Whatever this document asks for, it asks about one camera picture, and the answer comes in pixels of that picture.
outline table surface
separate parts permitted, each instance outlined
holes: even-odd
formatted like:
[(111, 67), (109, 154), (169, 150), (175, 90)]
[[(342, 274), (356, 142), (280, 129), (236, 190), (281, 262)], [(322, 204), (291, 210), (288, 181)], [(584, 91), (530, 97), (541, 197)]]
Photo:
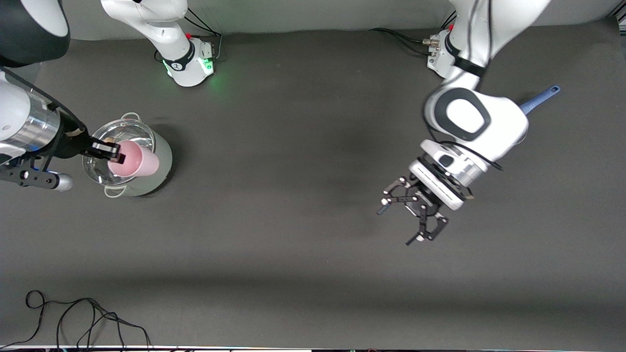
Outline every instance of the table surface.
[[(429, 31), (415, 31), (421, 38)], [(374, 32), (233, 35), (215, 76), (181, 88), (140, 41), (74, 41), (37, 84), (92, 131), (135, 111), (166, 138), (171, 180), (107, 199), (81, 159), (59, 193), (0, 184), (0, 341), (28, 337), (30, 289), (91, 296), (154, 344), (384, 349), (626, 348), (626, 63), (617, 25), (530, 28), (481, 91), (523, 102), (526, 140), (447, 211), (434, 242), (377, 216), (420, 154), (441, 80)], [(53, 344), (61, 308), (33, 344)], [(64, 321), (75, 343), (91, 310)], [(123, 330), (126, 343), (142, 336)], [(107, 324), (98, 344), (118, 344)]]

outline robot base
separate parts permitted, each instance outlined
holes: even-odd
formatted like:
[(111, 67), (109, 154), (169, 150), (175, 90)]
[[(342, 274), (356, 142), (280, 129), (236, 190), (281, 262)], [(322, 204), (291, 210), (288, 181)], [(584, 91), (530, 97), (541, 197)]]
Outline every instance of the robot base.
[(167, 74), (174, 79), (174, 81), (183, 87), (197, 86), (204, 81), (206, 77), (213, 74), (213, 50), (211, 49), (211, 43), (205, 43), (197, 38), (190, 39), (190, 42), (195, 47), (194, 57), (187, 64), (183, 71), (171, 70), (167, 64)]
[(436, 53), (435, 56), (430, 56), (428, 58), (428, 62), (426, 63), (426, 67), (435, 71), (437, 75), (447, 78), (448, 73), (452, 66), (454, 65), (454, 56), (448, 52), (446, 46), (444, 44), (446, 36), (450, 33), (449, 30), (444, 29), (437, 34), (433, 34), (430, 36), (430, 39), (438, 40), (440, 44), (440, 50), (436, 50), (435, 48), (430, 47), (429, 51)]

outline black cable bundle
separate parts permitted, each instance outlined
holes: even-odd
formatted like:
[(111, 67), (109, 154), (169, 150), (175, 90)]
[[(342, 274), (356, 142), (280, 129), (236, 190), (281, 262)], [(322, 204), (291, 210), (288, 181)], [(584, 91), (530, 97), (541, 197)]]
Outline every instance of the black cable bundle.
[(448, 16), (448, 18), (446, 18), (445, 21), (443, 21), (443, 24), (441, 25), (441, 28), (445, 28), (447, 25), (449, 25), (450, 23), (452, 23), (452, 21), (454, 21), (456, 19), (456, 11), (453, 11), (450, 16)]
[(198, 28), (200, 28), (200, 29), (202, 29), (204, 31), (211, 32), (214, 36), (218, 36), (218, 37), (222, 36), (221, 33), (218, 33), (216, 31), (214, 31), (213, 29), (211, 29), (211, 27), (208, 26), (208, 24), (206, 24), (204, 21), (202, 21), (202, 18), (199, 18), (198, 15), (196, 15), (195, 12), (193, 12), (193, 10), (191, 10), (191, 9), (188, 9), (188, 10), (189, 10), (189, 12), (192, 15), (194, 15), (194, 17), (196, 17), (202, 24), (204, 24), (204, 27), (202, 27), (201, 25), (197, 24), (196, 22), (193, 22), (191, 19), (189, 19), (187, 16), (185, 16), (185, 19), (187, 20), (187, 22), (191, 23), (192, 25), (194, 25), (194, 26), (196, 26), (196, 27), (198, 27)]
[[(31, 296), (33, 294), (38, 294), (40, 296), (41, 304), (36, 305), (36, 306), (31, 304), (30, 300), (31, 300)], [(35, 332), (33, 332), (31, 337), (29, 337), (28, 339), (25, 339), (23, 341), (16, 341), (16, 342), (13, 342), (13, 343), (5, 344), (4, 346), (0, 347), (0, 349), (7, 348), (7, 347), (12, 346), (14, 344), (27, 343), (28, 341), (31, 341), (39, 333), (39, 330), (41, 329), (41, 322), (43, 320), (43, 314), (44, 314), (44, 311), (46, 309), (46, 306), (54, 303), (54, 304), (62, 304), (62, 305), (69, 304), (69, 307), (67, 309), (65, 309), (65, 311), (63, 312), (63, 314), (59, 318), (58, 323), (56, 324), (56, 349), (57, 349), (57, 351), (61, 351), (61, 346), (60, 346), (60, 342), (59, 342), (59, 334), (60, 334), (60, 331), (61, 331), (61, 325), (63, 323), (63, 318), (65, 318), (65, 315), (75, 305), (77, 305), (80, 302), (87, 302), (87, 303), (89, 303), (93, 313), (92, 313), (92, 316), (91, 316), (91, 326), (89, 326), (87, 331), (85, 331), (85, 333), (80, 337), (80, 339), (78, 339), (78, 341), (76, 342), (76, 348), (79, 348), (80, 341), (82, 341), (83, 338), (85, 336), (87, 336), (87, 345), (86, 345), (86, 348), (85, 348), (85, 352), (87, 352), (89, 350), (89, 346), (91, 344), (91, 332), (92, 332), (93, 328), (95, 328), (96, 325), (98, 325), (98, 323), (102, 319), (110, 320), (110, 321), (113, 321), (113, 322), (115, 322), (117, 324), (118, 336), (120, 338), (120, 344), (122, 345), (122, 348), (125, 347), (126, 344), (124, 343), (124, 339), (122, 338), (122, 335), (121, 335), (121, 327), (120, 327), (120, 325), (126, 325), (126, 326), (130, 326), (131, 328), (141, 329), (141, 331), (143, 332), (143, 335), (146, 338), (146, 348), (149, 348), (152, 345), (152, 342), (150, 341), (150, 337), (148, 336), (148, 332), (146, 331), (146, 329), (144, 329), (143, 327), (141, 327), (139, 325), (135, 325), (135, 324), (129, 323), (128, 321), (125, 321), (124, 319), (121, 319), (117, 315), (117, 313), (115, 313), (115, 312), (107, 311), (105, 308), (103, 308), (100, 305), (100, 303), (98, 303), (93, 298), (83, 297), (83, 298), (79, 298), (79, 299), (77, 299), (75, 301), (71, 301), (71, 302), (47, 301), (45, 296), (44, 296), (44, 294), (41, 291), (39, 291), (39, 290), (32, 290), (32, 291), (29, 291), (26, 294), (26, 306), (28, 308), (30, 308), (30, 309), (39, 309), (39, 321), (37, 323), (37, 328), (35, 329)], [(97, 320), (96, 320), (96, 312), (100, 313), (100, 317)]]
[(411, 44), (422, 44), (421, 40), (411, 38), (411, 37), (406, 36), (406, 35), (398, 32), (398, 31), (394, 31), (393, 29), (389, 29), (389, 28), (372, 28), (372, 29), (370, 29), (370, 31), (383, 32), (383, 33), (391, 34), (394, 38), (396, 38), (400, 42), (400, 44), (402, 44), (408, 50), (411, 50), (413, 53), (424, 55), (424, 56), (430, 56), (430, 54), (431, 54), (428, 51), (417, 50), (417, 49), (415, 49), (415, 48), (413, 48), (411, 46)]

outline cable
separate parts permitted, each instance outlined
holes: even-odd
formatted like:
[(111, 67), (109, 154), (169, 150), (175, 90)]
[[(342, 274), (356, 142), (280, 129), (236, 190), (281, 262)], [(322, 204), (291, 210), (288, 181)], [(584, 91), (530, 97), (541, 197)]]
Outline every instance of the cable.
[(157, 49), (157, 50), (155, 50), (155, 53), (154, 53), (154, 55), (152, 55), (152, 56), (154, 57), (154, 59), (155, 59), (155, 61), (156, 61), (156, 62), (161, 63), (161, 62), (162, 62), (161, 60), (163, 59), (163, 56), (161, 56), (161, 60), (159, 60), (159, 59), (157, 58), (157, 54), (160, 54), (160, 53), (158, 52), (158, 49)]
[(208, 24), (206, 24), (204, 21), (202, 21), (202, 18), (198, 17), (198, 15), (196, 15), (196, 14), (195, 14), (195, 12), (193, 12), (193, 10), (192, 10), (192, 9), (190, 9), (190, 8), (187, 8), (187, 9), (189, 10), (189, 12), (191, 12), (191, 13), (192, 13), (192, 15), (193, 15), (194, 17), (196, 17), (196, 18), (200, 21), (200, 23), (204, 24), (204, 25), (205, 25), (205, 27), (207, 27), (207, 29), (208, 29), (211, 33), (215, 34), (216, 36), (222, 36), (222, 34), (221, 34), (221, 33), (218, 33), (218, 32), (216, 32), (216, 31), (214, 31), (214, 30), (213, 30), (213, 29), (212, 29), (212, 28), (211, 28)]
[(479, 158), (483, 159), (486, 163), (488, 163), (489, 165), (491, 165), (491, 166), (492, 166), (493, 168), (495, 168), (496, 170), (498, 170), (498, 171), (502, 171), (502, 170), (503, 170), (502, 165), (500, 165), (500, 164), (498, 164), (498, 163), (496, 163), (496, 162), (492, 162), (491, 160), (489, 160), (489, 159), (487, 159), (486, 157), (482, 156), (480, 153), (478, 153), (478, 152), (474, 151), (473, 149), (471, 149), (471, 148), (469, 148), (469, 147), (467, 147), (467, 146), (465, 146), (465, 145), (463, 145), (463, 144), (456, 143), (456, 142), (453, 142), (453, 141), (451, 141), (451, 140), (445, 140), (445, 141), (438, 142), (438, 143), (439, 143), (439, 144), (444, 144), (444, 145), (445, 145), (445, 144), (448, 144), (448, 145), (455, 145), (455, 146), (457, 146), (457, 147), (461, 147), (461, 148), (463, 148), (463, 149), (466, 149), (468, 152), (471, 152), (471, 153), (473, 153), (473, 154), (476, 154), (476, 156), (477, 156), (477, 157), (479, 157)]
[(195, 14), (195, 12), (193, 12), (193, 10), (191, 10), (190, 8), (187, 8), (187, 9), (189, 10), (189, 12), (190, 12), (190, 13), (191, 13), (194, 17), (196, 17), (196, 18), (200, 21), (200, 23), (204, 24), (204, 27), (202, 27), (201, 25), (197, 24), (196, 22), (193, 22), (191, 19), (189, 19), (187, 16), (185, 16), (185, 19), (186, 19), (189, 23), (193, 24), (194, 26), (196, 26), (196, 27), (198, 27), (198, 28), (200, 28), (200, 29), (204, 29), (205, 31), (211, 32), (211, 33), (213, 33), (213, 35), (215, 35), (215, 36), (222, 36), (222, 34), (221, 34), (221, 33), (218, 33), (218, 32), (216, 32), (216, 31), (214, 31), (213, 29), (211, 29), (211, 27), (210, 27), (208, 24), (206, 24), (206, 23), (205, 23), (205, 21), (202, 21), (202, 18), (198, 17), (198, 15), (197, 15), (197, 14)]
[[(40, 296), (41, 298), (41, 304), (37, 305), (37, 306), (33, 306), (30, 303), (31, 300), (31, 296), (36, 293)], [(93, 330), (93, 328), (102, 320), (102, 319), (106, 319), (106, 320), (110, 320), (110, 321), (114, 321), (117, 323), (117, 329), (118, 329), (118, 336), (120, 338), (120, 343), (122, 345), (122, 347), (126, 346), (126, 344), (124, 343), (124, 340), (122, 338), (121, 335), (121, 328), (120, 328), (120, 324), (122, 325), (126, 325), (126, 326), (130, 326), (132, 328), (138, 328), (140, 330), (143, 331), (144, 337), (146, 339), (146, 348), (149, 348), (152, 345), (152, 342), (150, 341), (150, 337), (148, 335), (148, 332), (146, 331), (146, 329), (144, 329), (143, 327), (139, 326), (139, 325), (135, 325), (132, 323), (129, 323), (128, 321), (125, 321), (124, 319), (121, 319), (115, 312), (109, 312), (106, 309), (104, 309), (100, 303), (98, 303), (95, 299), (93, 298), (89, 298), (89, 297), (83, 297), (83, 298), (79, 298), (75, 301), (71, 301), (71, 302), (61, 302), (61, 301), (47, 301), (44, 294), (39, 291), (39, 290), (32, 290), (29, 291), (26, 294), (26, 307), (30, 308), (30, 309), (39, 309), (39, 320), (37, 323), (37, 328), (35, 329), (34, 333), (31, 335), (31, 337), (29, 337), (28, 339), (25, 339), (23, 341), (16, 341), (13, 343), (9, 343), (6, 344), (2, 347), (0, 347), (0, 349), (4, 349), (7, 348), (9, 346), (12, 346), (14, 344), (19, 344), (19, 343), (27, 343), (28, 341), (31, 341), (38, 333), (39, 330), (41, 329), (41, 322), (43, 320), (43, 314), (45, 312), (46, 306), (50, 305), (50, 304), (62, 304), (62, 305), (68, 305), (69, 307), (67, 309), (65, 309), (65, 311), (63, 312), (63, 314), (61, 315), (61, 317), (59, 318), (59, 321), (57, 322), (56, 325), (56, 347), (57, 350), (61, 350), (60, 347), (60, 338), (59, 338), (59, 334), (61, 331), (61, 325), (63, 323), (63, 319), (65, 318), (66, 314), (77, 304), (81, 303), (81, 302), (87, 302), (91, 305), (91, 309), (92, 309), (92, 317), (91, 317), (91, 326), (89, 327), (89, 329), (85, 332), (85, 334), (83, 334), (81, 336), (80, 339), (78, 339), (78, 341), (76, 342), (76, 347), (78, 348), (80, 341), (84, 338), (85, 335), (87, 335), (87, 346), (85, 351), (87, 352), (89, 349), (89, 346), (91, 344), (91, 332)], [(101, 314), (101, 316), (96, 320), (96, 311), (99, 312)]]
[(413, 39), (411, 37), (405, 36), (402, 33), (398, 33), (396, 31), (393, 31), (393, 30), (387, 29), (387, 28), (373, 28), (373, 29), (370, 29), (370, 31), (389, 33), (394, 38), (396, 38), (405, 48), (407, 48), (408, 50), (411, 50), (413, 53), (420, 54), (420, 55), (425, 55), (425, 56), (430, 56), (431, 55), (430, 52), (417, 50), (417, 49), (413, 48), (409, 43), (405, 42), (403, 40), (404, 38), (405, 38), (405, 40), (410, 41), (412, 43), (420, 43), (421, 44), (421, 41), (418, 41), (418, 40)]
[(488, 22), (488, 30), (489, 30), (489, 58), (487, 59), (487, 65), (486, 67), (489, 67), (489, 65), (491, 64), (491, 53), (493, 52), (493, 11), (492, 11), (492, 5), (493, 5), (493, 0), (489, 0), (489, 3), (487, 4), (487, 11), (489, 12), (487, 15), (487, 22)]
[(448, 26), (450, 23), (452, 23), (452, 21), (454, 21), (455, 19), (456, 19), (456, 16), (455, 16), (455, 17), (452, 17), (450, 20), (446, 21), (446, 22), (443, 24), (442, 28), (447, 27), (447, 26)]
[(619, 4), (617, 7), (611, 12), (612, 16), (617, 16), (617, 14), (626, 6), (626, 3)]
[(411, 38), (411, 37), (406, 36), (406, 35), (398, 32), (398, 31), (394, 31), (393, 29), (376, 27), (376, 28), (370, 29), (370, 31), (385, 32), (385, 33), (389, 33), (389, 34), (391, 34), (393, 36), (398, 36), (398, 37), (400, 37), (400, 38), (402, 38), (402, 39), (404, 39), (406, 41), (410, 41), (412, 43), (422, 44), (421, 40)]
[(526, 140), (526, 136), (528, 135), (528, 130), (526, 130), (526, 132), (524, 132), (524, 136), (521, 138), (521, 140), (517, 143), (515, 143), (515, 145), (520, 144), (521, 142), (524, 142)]
[(446, 25), (447, 25), (448, 23), (450, 23), (450, 22), (451, 22), (454, 18), (456, 18), (456, 16), (454, 16), (455, 14), (456, 14), (456, 10), (452, 11), (452, 13), (450, 14), (450, 16), (448, 16), (448, 18), (446, 18), (446, 20), (445, 20), (445, 21), (443, 21), (443, 24), (441, 25), (441, 28), (442, 28), (442, 29), (443, 29), (443, 28), (445, 28), (445, 27), (446, 27)]
[(220, 43), (217, 45), (217, 55), (215, 56), (215, 59), (219, 59), (220, 55), (222, 54), (222, 40), (224, 39), (224, 36), (220, 36)]
[(61, 109), (63, 109), (65, 111), (65, 113), (68, 114), (68, 116), (72, 119), (72, 121), (78, 126), (78, 128), (80, 130), (86, 130), (87, 126), (85, 126), (85, 124), (78, 119), (78, 117), (76, 117), (76, 115), (74, 115), (74, 113), (68, 109), (67, 106), (63, 105), (60, 101), (58, 101), (57, 99), (54, 99), (50, 94), (46, 93), (45, 91), (37, 88), (37, 86), (35, 86), (34, 84), (30, 83), (29, 81), (25, 80), (24, 78), (21, 78), (19, 75), (17, 75), (15, 72), (7, 70), (6, 67), (4, 66), (0, 66), (0, 69), (2, 69), (7, 75), (13, 77), (15, 80), (17, 80), (18, 82), (22, 83), (23, 85), (27, 86), (28, 88), (36, 91), (37, 93), (39, 93), (40, 95), (43, 95), (46, 99), (48, 99), (49, 101), (52, 101), (56, 106), (60, 107)]

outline pot handle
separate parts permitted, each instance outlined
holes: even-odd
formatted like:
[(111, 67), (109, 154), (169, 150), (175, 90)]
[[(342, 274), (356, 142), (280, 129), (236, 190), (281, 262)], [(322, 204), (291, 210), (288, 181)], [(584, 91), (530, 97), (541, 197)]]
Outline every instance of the pot handle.
[(121, 116), (121, 119), (124, 119), (124, 118), (131, 119), (131, 120), (137, 120), (137, 121), (141, 122), (141, 118), (139, 117), (139, 115), (137, 115), (137, 113), (133, 113), (133, 112), (125, 113), (124, 115)]
[[(110, 194), (108, 191), (110, 190), (117, 190), (120, 191), (120, 193), (117, 194)], [(109, 197), (109, 198), (117, 198), (117, 197), (121, 197), (124, 192), (126, 192), (126, 186), (117, 186), (117, 187), (109, 187), (109, 186), (105, 186), (105, 196)]]

